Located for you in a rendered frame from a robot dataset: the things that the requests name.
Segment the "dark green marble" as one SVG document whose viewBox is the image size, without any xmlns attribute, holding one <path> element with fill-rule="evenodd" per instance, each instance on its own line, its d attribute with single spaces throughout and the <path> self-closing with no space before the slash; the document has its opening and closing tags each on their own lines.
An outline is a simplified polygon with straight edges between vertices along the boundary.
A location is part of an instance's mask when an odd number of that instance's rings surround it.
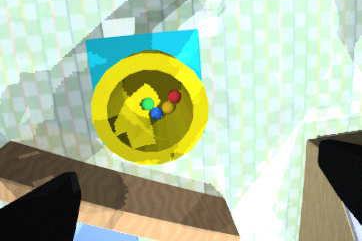
<svg viewBox="0 0 362 241">
<path fill-rule="evenodd" d="M 141 102 L 142 108 L 145 110 L 150 110 L 154 108 L 154 100 L 150 97 L 145 97 Z"/>
</svg>

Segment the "yellow cup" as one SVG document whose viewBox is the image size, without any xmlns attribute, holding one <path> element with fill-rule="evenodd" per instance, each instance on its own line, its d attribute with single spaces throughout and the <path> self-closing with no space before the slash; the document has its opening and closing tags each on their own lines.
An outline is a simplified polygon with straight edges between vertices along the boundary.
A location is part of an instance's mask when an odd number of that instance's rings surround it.
<svg viewBox="0 0 362 241">
<path fill-rule="evenodd" d="M 180 90 L 176 109 L 160 120 L 142 108 L 145 97 L 154 106 L 170 101 Z M 204 136 L 209 98 L 200 77 L 172 54 L 142 50 L 106 70 L 94 90 L 92 122 L 110 152 L 142 165 L 164 165 L 185 156 Z"/>
</svg>

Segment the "red marble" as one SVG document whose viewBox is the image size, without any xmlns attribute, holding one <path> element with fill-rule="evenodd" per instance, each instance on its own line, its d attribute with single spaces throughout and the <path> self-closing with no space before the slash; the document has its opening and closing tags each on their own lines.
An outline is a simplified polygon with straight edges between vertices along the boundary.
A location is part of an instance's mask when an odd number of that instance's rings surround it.
<svg viewBox="0 0 362 241">
<path fill-rule="evenodd" d="M 172 102 L 180 101 L 181 100 L 180 90 L 177 90 L 177 89 L 170 90 L 168 97 L 169 97 L 169 100 Z"/>
</svg>

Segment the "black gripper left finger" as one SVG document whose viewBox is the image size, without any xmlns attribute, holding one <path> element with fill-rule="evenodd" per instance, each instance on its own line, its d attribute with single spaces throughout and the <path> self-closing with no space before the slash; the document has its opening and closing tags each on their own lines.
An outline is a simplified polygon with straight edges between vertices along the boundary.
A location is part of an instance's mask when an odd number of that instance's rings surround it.
<svg viewBox="0 0 362 241">
<path fill-rule="evenodd" d="M 0 207 L 0 241 L 73 241 L 81 197 L 75 172 L 51 178 Z"/>
</svg>

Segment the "light wooden plank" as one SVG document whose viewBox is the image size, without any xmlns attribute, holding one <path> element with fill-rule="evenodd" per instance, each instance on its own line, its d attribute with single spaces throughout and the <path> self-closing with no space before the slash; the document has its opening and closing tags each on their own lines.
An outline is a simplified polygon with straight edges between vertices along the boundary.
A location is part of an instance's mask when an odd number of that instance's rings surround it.
<svg viewBox="0 0 362 241">
<path fill-rule="evenodd" d="M 193 192 L 43 152 L 9 140 L 0 149 L 0 199 L 12 203 L 61 173 L 81 188 L 77 222 L 154 241 L 240 241 L 225 197 Z"/>
</svg>

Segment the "blue marble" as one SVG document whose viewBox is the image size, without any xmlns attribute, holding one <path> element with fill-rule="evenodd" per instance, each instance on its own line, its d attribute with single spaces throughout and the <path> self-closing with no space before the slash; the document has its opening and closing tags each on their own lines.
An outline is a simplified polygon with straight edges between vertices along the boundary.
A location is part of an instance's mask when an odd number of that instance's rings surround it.
<svg viewBox="0 0 362 241">
<path fill-rule="evenodd" d="M 150 110 L 150 116 L 152 116 L 154 120 L 160 120 L 160 118 L 164 116 L 164 110 L 162 110 L 160 106 L 154 106 L 154 108 Z"/>
</svg>

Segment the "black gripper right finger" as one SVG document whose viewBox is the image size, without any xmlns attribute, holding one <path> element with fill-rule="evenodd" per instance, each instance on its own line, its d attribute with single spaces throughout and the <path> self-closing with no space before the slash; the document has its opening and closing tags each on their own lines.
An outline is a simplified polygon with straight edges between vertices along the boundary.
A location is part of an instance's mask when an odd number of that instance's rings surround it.
<svg viewBox="0 0 362 241">
<path fill-rule="evenodd" d="M 322 140 L 318 165 L 339 199 L 362 226 L 362 145 Z"/>
</svg>

